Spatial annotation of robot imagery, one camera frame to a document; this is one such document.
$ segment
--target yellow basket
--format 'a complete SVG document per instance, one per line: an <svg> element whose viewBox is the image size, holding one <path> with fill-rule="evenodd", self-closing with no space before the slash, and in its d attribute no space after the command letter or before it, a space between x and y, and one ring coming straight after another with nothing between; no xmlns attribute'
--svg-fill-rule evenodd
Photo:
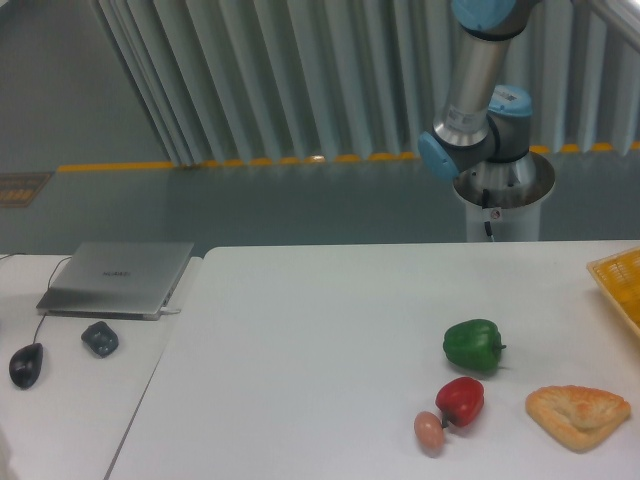
<svg viewBox="0 0 640 480"><path fill-rule="evenodd" d="M640 338L640 247L590 262L587 269Z"/></svg>

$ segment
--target blue joint cap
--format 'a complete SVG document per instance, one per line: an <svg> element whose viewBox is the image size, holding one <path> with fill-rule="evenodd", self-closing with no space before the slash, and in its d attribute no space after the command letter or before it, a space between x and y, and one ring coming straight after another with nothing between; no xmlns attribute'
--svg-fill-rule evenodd
<svg viewBox="0 0 640 480"><path fill-rule="evenodd" d="M430 133L423 132L418 138L418 150L425 165L441 180L453 180L460 171L442 145Z"/></svg>
<svg viewBox="0 0 640 480"><path fill-rule="evenodd" d="M531 97L522 88L498 85L489 102L489 111L506 117L530 117Z"/></svg>
<svg viewBox="0 0 640 480"><path fill-rule="evenodd" d="M516 0L454 0L453 14L466 29L486 32L500 25L515 5Z"/></svg>

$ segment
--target egg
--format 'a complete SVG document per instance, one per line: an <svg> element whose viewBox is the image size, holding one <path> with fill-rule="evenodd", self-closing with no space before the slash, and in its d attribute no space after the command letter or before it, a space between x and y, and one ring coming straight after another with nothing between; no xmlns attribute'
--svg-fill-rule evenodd
<svg viewBox="0 0 640 480"><path fill-rule="evenodd" d="M431 451L444 445L444 430L440 419L431 412L420 412L413 422L413 429L420 444Z"/></svg>

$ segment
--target laptop lid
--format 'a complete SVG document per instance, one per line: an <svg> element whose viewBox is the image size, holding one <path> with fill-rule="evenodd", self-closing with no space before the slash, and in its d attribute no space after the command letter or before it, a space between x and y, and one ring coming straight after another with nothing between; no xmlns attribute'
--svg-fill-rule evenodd
<svg viewBox="0 0 640 480"><path fill-rule="evenodd" d="M80 245L37 305L41 314L156 320L193 243Z"/></svg>

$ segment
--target pastry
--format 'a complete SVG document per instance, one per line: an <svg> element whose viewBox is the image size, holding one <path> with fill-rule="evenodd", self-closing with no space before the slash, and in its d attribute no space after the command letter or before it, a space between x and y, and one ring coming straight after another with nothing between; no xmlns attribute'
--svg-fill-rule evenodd
<svg viewBox="0 0 640 480"><path fill-rule="evenodd" d="M604 441L631 413L624 398L595 388L543 387L526 401L527 413L565 447L585 452Z"/></svg>

